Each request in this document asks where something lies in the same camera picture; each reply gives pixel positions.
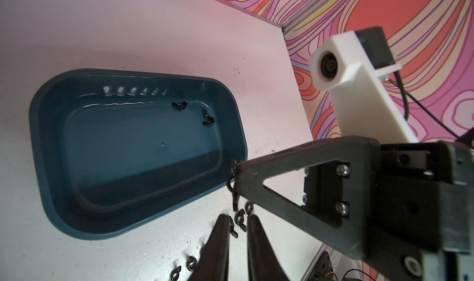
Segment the colorful patterned backdrop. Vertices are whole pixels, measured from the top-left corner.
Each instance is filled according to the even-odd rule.
[[[310,0],[232,0],[277,23]],[[406,89],[457,134],[474,127],[473,0],[330,0],[285,37],[315,139],[340,136],[327,92],[315,89],[310,54],[330,35],[382,26],[403,65]],[[400,92],[384,83],[402,111]],[[451,139],[417,104],[408,121],[419,141]]]

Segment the metal frame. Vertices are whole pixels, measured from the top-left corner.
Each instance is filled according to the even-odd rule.
[[[238,194],[262,206],[326,244],[360,259],[366,255],[364,235],[370,210],[370,186],[380,167],[379,143],[357,136],[324,139],[240,163],[235,173]],[[340,161],[351,165],[351,176],[344,178],[343,200],[351,202],[350,219],[336,228],[264,186],[265,179],[282,173]]]

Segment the black metal bracket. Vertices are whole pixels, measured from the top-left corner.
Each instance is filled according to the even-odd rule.
[[[303,206],[263,184],[301,168]],[[242,195],[391,280],[474,277],[474,164],[466,145],[347,136],[232,169],[235,209]]]
[[[317,209],[300,207],[264,186],[264,180],[282,173],[327,162],[351,165],[350,177],[342,178],[341,199],[350,202],[350,220],[328,225]],[[370,211],[370,187],[380,169],[380,144],[357,136],[309,142],[281,152],[241,162],[235,170],[234,192],[276,214],[308,234],[337,247],[349,257],[367,253],[364,233]],[[234,206],[238,196],[234,193]]]

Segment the black cable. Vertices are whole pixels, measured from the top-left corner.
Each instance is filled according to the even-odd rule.
[[[399,85],[397,85],[397,83],[395,83],[392,79],[388,79],[388,81],[390,83],[393,83],[397,88],[400,88]],[[440,121],[437,117],[435,117],[426,107],[424,107],[423,104],[421,104],[421,102],[419,102],[415,97],[413,97],[408,91],[405,91],[405,93],[408,95],[408,97],[410,97],[416,104],[418,104],[418,106],[421,107],[422,110],[424,110],[426,113],[428,113],[428,115],[433,118],[433,120],[436,121],[436,123],[438,123],[440,126],[442,126],[445,130],[447,130],[452,136],[456,137],[456,138],[459,138],[459,135],[454,133],[453,130],[451,130],[450,128],[448,128],[445,124],[443,124],[442,121]]]
[[[403,107],[405,108],[405,115],[403,117],[405,118],[405,120],[408,120],[408,117],[410,116],[410,107],[408,106],[407,100],[408,92],[405,91],[405,88],[403,87],[403,81],[401,80],[400,71],[395,71],[394,76],[395,81],[398,83],[397,87],[400,89],[401,99],[403,100]]]
[[[456,139],[456,142],[463,143],[467,145],[470,148],[473,148],[473,141],[474,141],[474,127],[471,128],[471,130],[467,131],[463,135],[459,136]]]
[[[361,270],[358,270],[358,269],[350,269],[349,271],[347,271],[344,276],[342,276],[342,281],[344,281],[344,277],[346,277],[347,273],[350,272],[350,271],[359,271],[361,273],[364,273],[365,275],[369,276],[369,278],[371,278],[372,280],[376,281],[371,275],[367,274],[366,272],[364,271],[361,271]]]

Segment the white tabletop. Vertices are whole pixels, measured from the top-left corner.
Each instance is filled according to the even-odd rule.
[[[0,277],[168,280],[198,258],[231,195],[220,189],[121,236],[57,230],[40,200],[29,103],[51,77],[103,68],[215,78],[233,93],[248,158],[311,141],[281,29],[215,0],[0,0]],[[301,204],[302,171],[272,187]],[[245,204],[241,198],[240,207]],[[281,266],[299,280],[321,242],[256,207]],[[246,237],[230,237],[230,280],[247,279]]]

